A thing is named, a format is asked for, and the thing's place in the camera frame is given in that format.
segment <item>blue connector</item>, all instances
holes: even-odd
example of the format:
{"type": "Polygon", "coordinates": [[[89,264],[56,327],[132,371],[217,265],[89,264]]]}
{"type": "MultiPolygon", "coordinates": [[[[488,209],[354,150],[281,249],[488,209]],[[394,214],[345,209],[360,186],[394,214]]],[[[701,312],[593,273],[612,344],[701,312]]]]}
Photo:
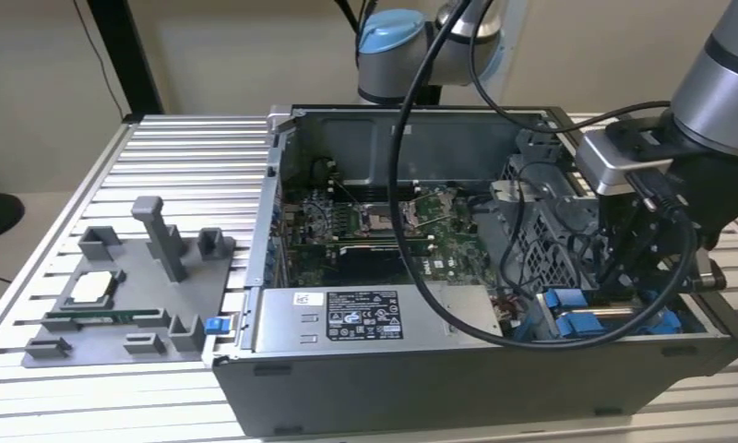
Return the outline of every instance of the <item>blue connector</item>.
{"type": "Polygon", "coordinates": [[[561,337],[576,339],[592,335],[601,335],[606,331],[600,320],[589,312],[569,312],[556,321],[561,337]]]}
{"type": "Polygon", "coordinates": [[[205,320],[205,334],[225,335],[230,333],[233,322],[229,318],[210,317],[205,320]]]}
{"type": "Polygon", "coordinates": [[[550,309],[588,307],[586,295],[581,289],[550,289],[544,294],[544,300],[550,309]]]}

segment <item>slotted metal surface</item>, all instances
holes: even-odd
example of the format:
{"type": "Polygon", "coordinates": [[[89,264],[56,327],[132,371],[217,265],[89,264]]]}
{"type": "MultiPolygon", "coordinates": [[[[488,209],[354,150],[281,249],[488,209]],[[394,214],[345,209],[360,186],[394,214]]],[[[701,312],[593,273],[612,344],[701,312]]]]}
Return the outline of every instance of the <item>slotted metal surface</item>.
{"type": "MultiPolygon", "coordinates": [[[[262,117],[161,116],[116,136],[0,302],[0,441],[244,439],[204,364],[24,369],[16,351],[34,336],[36,322],[62,290],[85,226],[109,223],[122,236],[141,236],[128,212],[138,195],[165,198],[164,214],[185,233],[216,225],[238,240],[222,310],[240,309],[265,135],[262,117]]],[[[724,296],[738,311],[738,222],[713,257],[728,274],[724,296]]],[[[738,360],[713,377],[681,381],[633,417],[316,441],[738,441],[738,360]]]]}

